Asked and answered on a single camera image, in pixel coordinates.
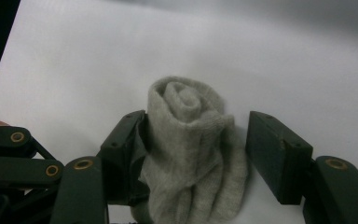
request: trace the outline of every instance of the sock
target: sock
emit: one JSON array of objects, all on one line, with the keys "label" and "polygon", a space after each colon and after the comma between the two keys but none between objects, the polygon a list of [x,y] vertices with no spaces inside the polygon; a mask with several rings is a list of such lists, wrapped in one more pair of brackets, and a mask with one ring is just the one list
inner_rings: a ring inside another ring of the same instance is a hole
[{"label": "sock", "polygon": [[150,153],[141,180],[150,196],[132,210],[134,217],[157,224],[221,223],[235,217],[246,159],[234,118],[223,115],[219,95],[201,82],[165,77],[151,86],[148,97]]}]

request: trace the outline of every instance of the fabric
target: fabric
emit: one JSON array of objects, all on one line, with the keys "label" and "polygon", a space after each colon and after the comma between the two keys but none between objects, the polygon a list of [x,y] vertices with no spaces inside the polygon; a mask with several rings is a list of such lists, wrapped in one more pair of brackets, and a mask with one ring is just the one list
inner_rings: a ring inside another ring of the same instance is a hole
[{"label": "fabric", "polygon": [[222,223],[236,216],[245,189],[244,146],[219,95],[184,77],[166,77],[148,94],[148,141],[141,223]]}]

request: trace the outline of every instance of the white table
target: white table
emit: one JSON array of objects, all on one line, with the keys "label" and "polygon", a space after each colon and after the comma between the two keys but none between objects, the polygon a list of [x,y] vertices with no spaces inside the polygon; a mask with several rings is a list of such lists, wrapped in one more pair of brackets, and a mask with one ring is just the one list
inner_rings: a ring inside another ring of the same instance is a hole
[{"label": "white table", "polygon": [[[155,80],[177,75],[214,87],[243,141],[257,110],[314,158],[358,168],[358,7],[333,2],[23,0],[0,63],[0,119],[66,164],[95,155],[122,116],[146,109]],[[256,170],[247,188],[230,223],[304,223]],[[127,207],[110,217],[133,221]]]}]

